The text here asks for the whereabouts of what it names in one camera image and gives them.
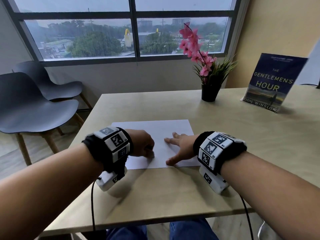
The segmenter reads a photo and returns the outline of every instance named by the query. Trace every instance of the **floor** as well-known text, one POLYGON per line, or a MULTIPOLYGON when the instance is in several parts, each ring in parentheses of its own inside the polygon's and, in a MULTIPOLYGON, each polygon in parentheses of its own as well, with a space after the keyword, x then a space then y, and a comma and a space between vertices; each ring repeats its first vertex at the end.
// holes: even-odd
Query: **floor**
MULTIPOLYGON (((88 112, 81 112, 79 115, 85 120, 88 112)), ((69 147, 79 128, 75 121, 69 121, 61 126, 65 135, 60 136, 55 132, 52 137, 59 150, 69 147)), ((52 155, 52 151, 42 137, 24 136, 28 152, 32 163, 36 163, 52 155)), ((23 168, 26 164, 19 150, 18 143, 14 135, 0 133, 0 179, 3 179, 23 168)), ((262 219, 256 214, 250 214, 251 225, 254 233, 254 239, 258 240, 257 233, 262 224, 262 219)), ((225 216, 207 219, 212 230, 220 240, 248 240, 250 231, 246 215, 225 216)), ((148 238, 150 240, 167 240, 169 239, 169 223, 154 224, 147 226, 148 238)), ((260 240, 280 240, 274 231, 266 226, 260 240)))

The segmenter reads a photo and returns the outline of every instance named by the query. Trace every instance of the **hand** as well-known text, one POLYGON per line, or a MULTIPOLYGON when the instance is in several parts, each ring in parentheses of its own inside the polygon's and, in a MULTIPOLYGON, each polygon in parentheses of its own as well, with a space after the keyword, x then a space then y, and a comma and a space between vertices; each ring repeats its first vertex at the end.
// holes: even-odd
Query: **hand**
POLYGON ((131 156, 134 157, 153 157, 153 147, 155 145, 154 140, 151 138, 151 136, 146 133, 145 130, 140 129, 125 129, 125 131, 129 134, 131 137, 131 140, 133 142, 133 152, 131 156))
POLYGON ((180 150, 177 155, 166 161, 167 165, 173 166, 182 160, 187 160, 195 156, 193 153, 193 144, 199 135, 187 136, 186 134, 179 135, 174 132, 172 136, 173 138, 165 138, 164 141, 179 146, 180 150))

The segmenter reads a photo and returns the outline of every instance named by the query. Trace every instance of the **wooden chair leg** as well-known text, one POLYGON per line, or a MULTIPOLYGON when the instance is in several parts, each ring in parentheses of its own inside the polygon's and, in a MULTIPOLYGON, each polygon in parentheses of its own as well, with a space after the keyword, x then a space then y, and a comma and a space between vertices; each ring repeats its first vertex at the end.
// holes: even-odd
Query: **wooden chair leg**
POLYGON ((59 134, 60 134, 61 136, 63 136, 63 135, 64 135, 64 133, 62 132, 62 130, 61 130, 61 128, 60 128, 60 127, 57 127, 56 129, 57 129, 57 131, 59 132, 59 134))
POLYGON ((83 119, 77 113, 74 114, 73 118, 77 121, 81 128, 84 124, 83 119))
POLYGON ((54 154, 56 154, 56 153, 59 152, 59 149, 57 148, 56 144, 54 143, 54 141, 53 141, 53 139, 52 139, 52 137, 51 137, 50 135, 48 135, 48 134, 42 134, 41 136, 42 136, 42 137, 45 139, 45 141, 48 143, 48 145, 50 146, 50 148, 51 148, 51 150, 52 150, 52 152, 53 152, 54 154))
POLYGON ((80 97, 81 97, 82 100, 85 102, 85 104, 89 107, 89 109, 92 109, 91 104, 88 102, 88 100, 87 100, 86 97, 83 95, 83 93, 80 93, 80 97))
POLYGON ((17 133, 16 138, 19 144, 20 151, 23 155, 24 161, 26 162, 27 166, 30 166, 32 163, 31 163, 30 156, 26 147, 26 143, 24 142, 22 134, 17 133))

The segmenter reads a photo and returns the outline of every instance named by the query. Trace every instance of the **white module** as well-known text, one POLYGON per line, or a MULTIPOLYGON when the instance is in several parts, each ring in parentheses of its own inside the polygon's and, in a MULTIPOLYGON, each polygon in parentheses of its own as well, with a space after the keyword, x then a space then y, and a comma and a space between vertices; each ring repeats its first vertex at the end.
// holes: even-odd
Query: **white module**
POLYGON ((214 175, 205 166, 200 166, 199 173, 217 194, 220 194, 225 188, 229 187, 229 184, 221 175, 214 175))
MULTIPOLYGON (((125 175, 126 175, 127 171, 128 171, 127 168, 124 167, 124 174, 125 175)), ((102 191, 107 191, 112 186, 114 186, 114 184, 118 181, 117 174, 115 174, 115 172, 107 173, 106 171, 103 171, 99 177, 101 179, 97 179, 96 183, 102 191)))

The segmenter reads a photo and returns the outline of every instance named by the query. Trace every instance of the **black pot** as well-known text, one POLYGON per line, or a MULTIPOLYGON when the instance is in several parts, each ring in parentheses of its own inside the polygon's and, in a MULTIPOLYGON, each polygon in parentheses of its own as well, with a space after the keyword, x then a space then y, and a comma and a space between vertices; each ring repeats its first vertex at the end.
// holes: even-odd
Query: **black pot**
POLYGON ((218 92, 221 88, 221 85, 210 86, 210 85, 201 85, 202 86, 202 95, 201 98, 206 102, 213 102, 216 100, 218 92))

